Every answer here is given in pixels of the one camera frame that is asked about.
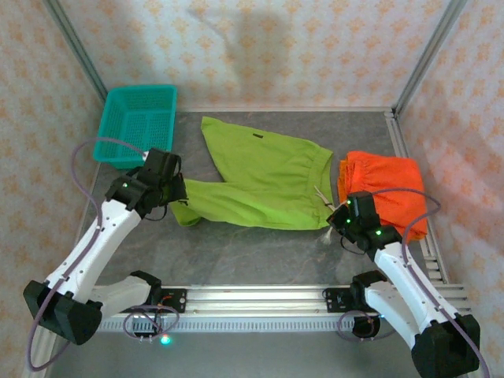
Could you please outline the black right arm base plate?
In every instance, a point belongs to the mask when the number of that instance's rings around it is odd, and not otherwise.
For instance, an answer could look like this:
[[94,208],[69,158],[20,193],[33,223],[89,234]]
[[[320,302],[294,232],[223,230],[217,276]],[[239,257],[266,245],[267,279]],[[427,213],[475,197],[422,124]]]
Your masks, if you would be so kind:
[[346,313],[363,311],[374,313],[375,310],[363,302],[349,287],[328,287],[322,291],[327,311],[329,313]]

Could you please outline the teal plastic basket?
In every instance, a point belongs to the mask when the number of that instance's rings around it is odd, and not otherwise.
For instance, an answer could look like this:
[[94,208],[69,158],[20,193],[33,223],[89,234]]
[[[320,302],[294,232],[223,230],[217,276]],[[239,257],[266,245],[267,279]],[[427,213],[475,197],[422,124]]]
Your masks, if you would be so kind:
[[142,151],[172,149],[177,88],[168,84],[112,89],[106,98],[98,136],[121,140]]

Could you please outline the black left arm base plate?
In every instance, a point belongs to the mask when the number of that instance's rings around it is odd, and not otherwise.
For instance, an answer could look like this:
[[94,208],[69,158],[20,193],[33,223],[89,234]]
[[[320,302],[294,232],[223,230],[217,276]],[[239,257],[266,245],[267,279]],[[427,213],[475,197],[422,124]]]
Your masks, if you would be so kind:
[[186,289],[161,287],[150,293],[142,305],[128,308],[126,312],[185,313],[186,304]]

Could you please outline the black controller box with LED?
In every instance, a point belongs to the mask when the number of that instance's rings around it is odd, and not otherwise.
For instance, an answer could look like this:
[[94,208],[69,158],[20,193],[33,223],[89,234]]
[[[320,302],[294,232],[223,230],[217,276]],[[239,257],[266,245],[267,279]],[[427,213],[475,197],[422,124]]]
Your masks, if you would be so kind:
[[135,315],[132,320],[131,333],[142,342],[158,343],[162,346],[171,344],[172,339],[165,330],[169,324],[161,315],[148,317]]

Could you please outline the aluminium table edge rail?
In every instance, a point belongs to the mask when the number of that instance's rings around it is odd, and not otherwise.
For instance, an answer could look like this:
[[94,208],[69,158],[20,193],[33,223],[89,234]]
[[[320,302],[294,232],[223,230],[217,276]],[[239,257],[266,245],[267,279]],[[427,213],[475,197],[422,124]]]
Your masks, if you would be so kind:
[[263,113],[263,112],[333,112],[333,113],[392,113],[390,106],[179,106],[177,112],[194,113]]

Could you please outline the aluminium frame post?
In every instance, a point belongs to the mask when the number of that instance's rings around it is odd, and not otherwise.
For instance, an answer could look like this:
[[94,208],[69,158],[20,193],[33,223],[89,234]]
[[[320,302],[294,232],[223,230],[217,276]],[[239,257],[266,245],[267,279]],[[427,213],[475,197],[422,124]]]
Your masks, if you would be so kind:
[[91,86],[94,88],[99,98],[104,102],[108,91],[102,78],[98,74],[93,61],[87,53],[84,44],[78,36],[76,29],[60,3],[60,0],[42,0],[49,14],[54,19],[55,24],[60,29],[64,40],[70,50],[75,55],[86,77],[89,79]]
[[438,24],[428,40],[420,58],[418,59],[409,79],[406,82],[404,89],[398,97],[398,101],[391,108],[395,118],[400,116],[406,110],[407,105],[413,98],[417,88],[421,84],[424,76],[426,75],[430,65],[434,61],[437,53],[442,47],[445,39],[449,35],[455,22],[461,15],[462,10],[465,8],[468,0],[450,0],[448,5],[439,19]]

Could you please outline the lime green shorts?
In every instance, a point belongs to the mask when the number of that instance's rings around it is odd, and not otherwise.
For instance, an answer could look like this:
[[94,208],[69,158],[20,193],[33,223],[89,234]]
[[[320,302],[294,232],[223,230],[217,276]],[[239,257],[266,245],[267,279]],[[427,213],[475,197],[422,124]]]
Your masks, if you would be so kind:
[[170,209],[181,226],[200,220],[248,228],[325,228],[333,153],[307,139],[203,117],[201,131],[222,180],[184,181]]

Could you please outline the aluminium lower frame bar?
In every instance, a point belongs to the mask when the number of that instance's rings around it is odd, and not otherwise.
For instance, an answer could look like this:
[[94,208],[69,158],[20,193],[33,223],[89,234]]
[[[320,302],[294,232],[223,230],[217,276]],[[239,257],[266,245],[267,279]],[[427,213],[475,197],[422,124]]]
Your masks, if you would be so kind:
[[[50,337],[49,339],[38,338],[35,340],[31,349],[31,361],[33,365],[39,366],[48,362],[53,356],[55,344],[56,339],[54,337]],[[46,378],[46,369],[32,372],[30,369],[24,367],[20,378]]]

